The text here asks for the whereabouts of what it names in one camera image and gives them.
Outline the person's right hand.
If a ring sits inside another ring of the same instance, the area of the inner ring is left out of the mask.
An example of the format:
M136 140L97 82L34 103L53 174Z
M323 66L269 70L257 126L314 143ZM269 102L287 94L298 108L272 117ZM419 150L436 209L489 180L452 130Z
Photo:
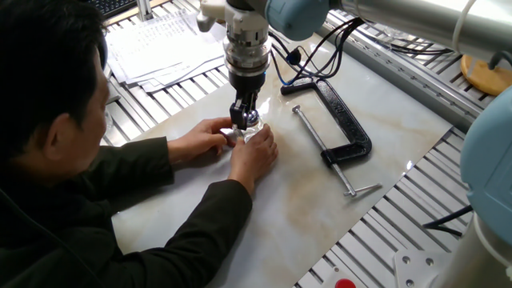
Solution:
M230 158L228 179L242 184L249 195L254 193L255 183L272 167L278 157L278 146L268 124L248 142L239 138Z

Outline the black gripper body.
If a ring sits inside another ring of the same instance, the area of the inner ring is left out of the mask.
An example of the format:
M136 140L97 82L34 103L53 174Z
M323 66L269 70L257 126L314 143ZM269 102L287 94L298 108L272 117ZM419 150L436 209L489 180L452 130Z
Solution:
M259 92L265 83L265 74L257 74L255 76L240 76L230 73L230 84L237 93L248 94Z

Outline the person's left hand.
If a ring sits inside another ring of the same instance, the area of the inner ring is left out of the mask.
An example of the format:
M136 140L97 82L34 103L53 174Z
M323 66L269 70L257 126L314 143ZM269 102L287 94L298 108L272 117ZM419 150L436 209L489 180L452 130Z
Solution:
M234 141L221 132L221 129L231 127L232 121L229 117L200 121L185 135L168 141L170 164L187 162L209 150L214 150L217 154L220 154L224 146L234 147Z

